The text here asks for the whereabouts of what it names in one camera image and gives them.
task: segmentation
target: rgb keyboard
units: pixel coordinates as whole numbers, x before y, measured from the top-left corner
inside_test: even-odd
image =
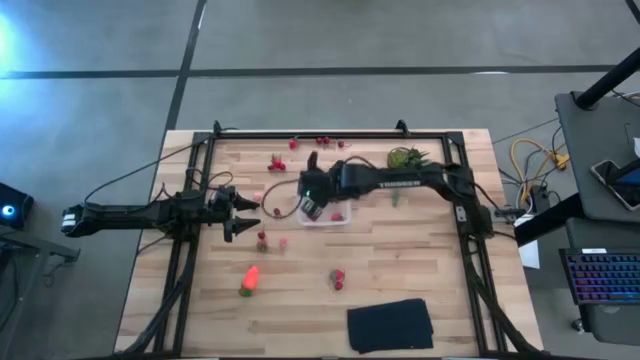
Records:
[[[560,249],[576,305],[640,304],[640,248]]]

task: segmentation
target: wooden tabletop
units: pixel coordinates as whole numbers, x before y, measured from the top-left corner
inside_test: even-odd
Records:
[[[498,168],[487,130],[464,133],[469,163],[476,182],[498,203],[505,204]],[[163,154],[192,141],[193,131],[171,131]],[[303,141],[291,151],[283,140],[216,141],[212,174],[230,171],[231,184],[246,198],[264,192],[272,184],[296,179],[306,167],[312,150],[319,151],[319,166],[328,169],[336,160],[360,155],[377,166],[386,166],[387,153],[398,146],[429,152],[443,162],[439,140],[348,140],[347,148],[335,143],[324,148]],[[284,173],[270,173],[272,154],[280,154]],[[189,152],[163,161],[154,184],[169,193],[181,191]],[[222,184],[220,176],[213,184]],[[283,213],[296,202],[295,184],[274,190],[265,207]],[[258,211],[244,211],[243,218],[263,220],[269,251],[256,251],[258,225],[225,243],[220,225],[203,226],[195,268],[183,356],[201,357],[318,357],[360,356],[349,346],[346,310],[409,298],[426,301],[434,328],[434,348],[374,352],[364,356],[428,357],[477,355],[459,240],[451,203],[427,188],[402,189],[397,207],[391,190],[376,190],[353,201],[352,221],[346,226],[305,228],[296,216],[275,220]],[[503,231],[508,228],[496,225]],[[144,231],[140,246],[161,237]],[[288,247],[278,247],[286,238]],[[516,243],[505,237],[487,242],[498,300],[514,325],[539,349],[542,342]],[[141,253],[135,263],[116,350],[130,345],[158,309],[166,276],[171,241]],[[252,297],[238,294],[250,266],[260,269],[258,290]],[[329,273],[346,271],[344,288],[332,289]],[[172,312],[166,346],[171,345]],[[488,311],[483,308],[487,337],[493,344]]]

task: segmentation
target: orange object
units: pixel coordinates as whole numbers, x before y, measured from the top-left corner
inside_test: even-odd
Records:
[[[260,271],[257,266],[252,266],[242,280],[242,287],[240,288],[240,295],[251,296],[253,290],[258,287],[258,278],[260,277]]]

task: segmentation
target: black cloth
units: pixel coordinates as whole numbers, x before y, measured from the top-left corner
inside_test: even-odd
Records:
[[[422,299],[347,310],[347,327],[349,344],[360,354],[433,348],[433,327]]]

